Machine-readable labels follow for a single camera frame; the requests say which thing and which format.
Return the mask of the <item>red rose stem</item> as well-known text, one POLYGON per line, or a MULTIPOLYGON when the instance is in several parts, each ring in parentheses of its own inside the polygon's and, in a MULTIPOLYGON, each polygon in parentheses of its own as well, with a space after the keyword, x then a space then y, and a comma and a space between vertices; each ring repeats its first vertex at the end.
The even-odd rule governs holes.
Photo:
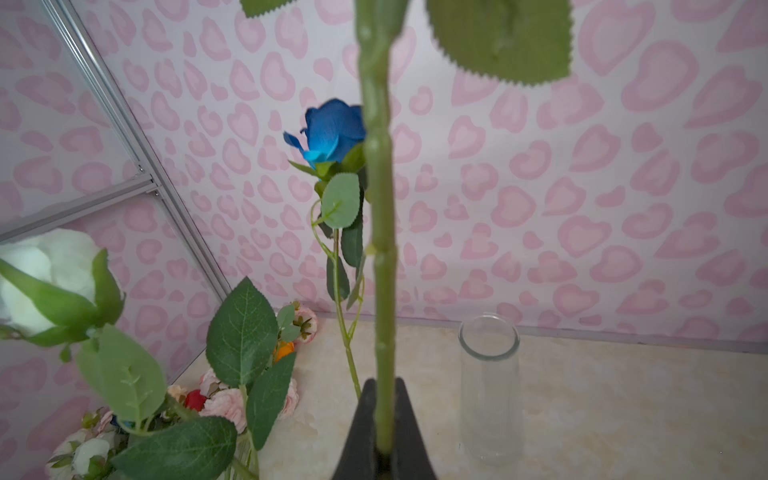
MULTIPOLYGON (((395 429, 396 214, 390 135, 390 52, 401 36, 406 1, 354 4, 358 78, 366 139, 371 248, 375 274, 379 454, 392 456, 395 429)), ((538 86, 569 76, 573 14, 569 1, 428 1, 432 38, 457 68, 482 78, 538 86)))

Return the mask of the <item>pink rose spray stem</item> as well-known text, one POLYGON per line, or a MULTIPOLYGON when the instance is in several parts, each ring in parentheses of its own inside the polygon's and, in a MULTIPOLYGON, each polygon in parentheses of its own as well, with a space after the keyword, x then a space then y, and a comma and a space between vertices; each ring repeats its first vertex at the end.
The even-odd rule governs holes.
MULTIPOLYGON (((235 425, 239 434, 246 429, 246 414, 242 393, 236 388, 226 386, 209 368, 200 378, 200 390, 209 396, 203 403, 201 416, 218 416, 228 419, 235 425)), ((292 416, 300 402, 298 384, 295 378, 289 383, 288 393, 279 420, 292 416)))

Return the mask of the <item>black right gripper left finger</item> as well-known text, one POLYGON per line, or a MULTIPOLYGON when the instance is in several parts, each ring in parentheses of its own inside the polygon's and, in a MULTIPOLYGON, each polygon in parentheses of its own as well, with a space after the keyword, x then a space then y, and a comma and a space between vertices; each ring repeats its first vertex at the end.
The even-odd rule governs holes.
POLYGON ((365 381, 332 480, 377 478, 374 411, 376 380, 365 381))

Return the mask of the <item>white rose stem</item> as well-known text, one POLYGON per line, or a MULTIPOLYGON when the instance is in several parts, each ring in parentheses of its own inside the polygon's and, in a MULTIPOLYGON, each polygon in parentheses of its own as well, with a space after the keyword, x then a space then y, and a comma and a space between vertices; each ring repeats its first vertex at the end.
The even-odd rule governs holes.
POLYGON ((272 360, 277 313, 249 279, 215 313, 210 368, 242 393, 246 429, 201 416, 168 386, 159 362, 118 328, 126 301, 108 253, 87 234, 56 229, 1 248, 1 336, 57 347, 102 397, 123 435, 107 479, 255 479, 293 378, 295 351, 272 360))

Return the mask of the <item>blue rose stem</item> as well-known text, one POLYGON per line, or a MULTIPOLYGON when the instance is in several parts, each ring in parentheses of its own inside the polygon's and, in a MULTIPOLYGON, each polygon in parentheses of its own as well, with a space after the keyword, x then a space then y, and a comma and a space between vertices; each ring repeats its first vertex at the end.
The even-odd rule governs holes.
POLYGON ((286 132, 285 142, 303 159, 292 166, 314 177, 318 199, 310 208, 315 241, 326 255, 326 289, 333 302, 342 345, 356 395, 362 393, 352 350, 360 315, 346 313, 364 304, 364 204, 367 189, 366 139, 362 107, 331 99, 305 113, 298 136, 286 132))

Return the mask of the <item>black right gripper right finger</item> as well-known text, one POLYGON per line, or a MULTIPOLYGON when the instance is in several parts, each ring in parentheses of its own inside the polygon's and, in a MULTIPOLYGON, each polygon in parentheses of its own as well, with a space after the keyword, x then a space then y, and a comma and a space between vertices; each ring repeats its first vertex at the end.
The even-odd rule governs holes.
POLYGON ((436 480, 405 381, 395 381, 395 429, 392 450, 392 478, 436 480))

